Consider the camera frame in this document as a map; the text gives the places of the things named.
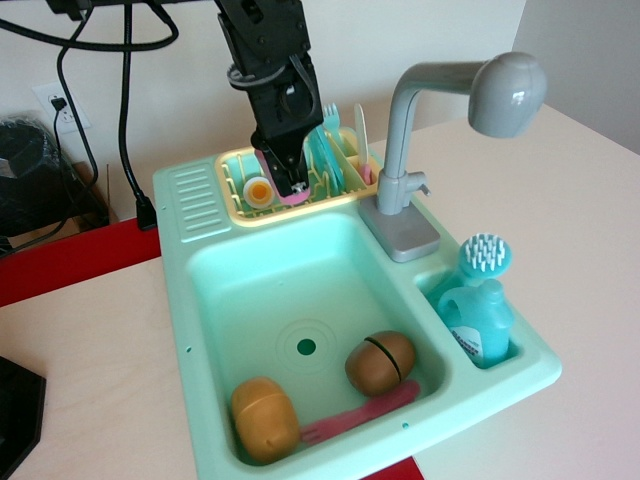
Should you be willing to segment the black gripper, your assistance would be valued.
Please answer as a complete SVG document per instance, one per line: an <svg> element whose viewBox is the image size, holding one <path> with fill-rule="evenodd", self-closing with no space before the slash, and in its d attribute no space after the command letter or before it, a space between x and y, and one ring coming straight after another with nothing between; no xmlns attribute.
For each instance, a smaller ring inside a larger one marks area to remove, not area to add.
<svg viewBox="0 0 640 480"><path fill-rule="evenodd" d="M307 54L289 56L284 65L263 76L227 71L231 86L247 93L256 121L251 143L265 173L282 173L284 198L307 198L309 177L301 159L303 142L321 123L315 69Z"/></svg>

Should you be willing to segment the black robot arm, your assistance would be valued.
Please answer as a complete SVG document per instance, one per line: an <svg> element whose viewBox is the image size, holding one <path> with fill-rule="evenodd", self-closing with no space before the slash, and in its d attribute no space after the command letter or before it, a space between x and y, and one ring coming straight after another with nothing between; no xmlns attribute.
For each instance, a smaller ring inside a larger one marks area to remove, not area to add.
<svg viewBox="0 0 640 480"><path fill-rule="evenodd" d="M228 82L247 93L256 120L251 144L281 199L299 203L310 193L303 143L323 119L302 3L216 5L233 59Z"/></svg>

